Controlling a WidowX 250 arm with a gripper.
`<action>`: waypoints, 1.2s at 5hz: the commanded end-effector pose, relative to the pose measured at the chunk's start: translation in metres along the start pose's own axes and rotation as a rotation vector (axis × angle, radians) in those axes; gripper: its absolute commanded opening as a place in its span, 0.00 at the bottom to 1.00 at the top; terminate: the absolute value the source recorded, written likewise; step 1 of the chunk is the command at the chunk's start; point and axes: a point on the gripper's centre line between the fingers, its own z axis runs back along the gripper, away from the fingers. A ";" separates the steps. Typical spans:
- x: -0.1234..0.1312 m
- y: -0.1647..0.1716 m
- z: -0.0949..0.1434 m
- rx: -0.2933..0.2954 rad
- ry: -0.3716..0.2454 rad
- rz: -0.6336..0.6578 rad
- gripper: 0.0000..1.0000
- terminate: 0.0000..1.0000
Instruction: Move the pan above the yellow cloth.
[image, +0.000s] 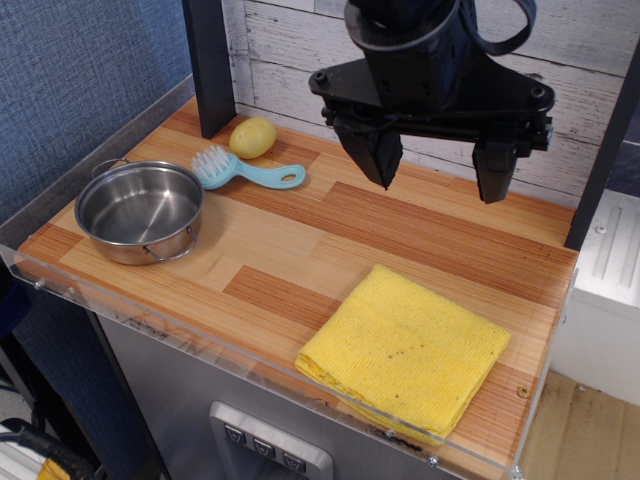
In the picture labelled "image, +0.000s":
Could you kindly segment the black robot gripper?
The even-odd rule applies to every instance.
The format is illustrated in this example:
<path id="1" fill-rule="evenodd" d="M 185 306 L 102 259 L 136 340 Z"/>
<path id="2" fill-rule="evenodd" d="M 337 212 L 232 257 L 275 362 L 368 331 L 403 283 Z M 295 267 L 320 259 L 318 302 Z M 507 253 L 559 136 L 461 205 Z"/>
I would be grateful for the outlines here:
<path id="1" fill-rule="evenodd" d="M 495 62 L 532 33 L 537 8 L 520 1 L 525 24 L 488 41 L 472 1 L 349 1 L 344 20 L 364 56 L 314 72 L 310 90 L 364 175 L 388 189 L 403 155 L 400 133 L 477 141 L 513 128 L 515 144 L 478 141 L 472 159 L 480 198 L 503 201 L 517 160 L 547 150 L 554 91 Z"/>

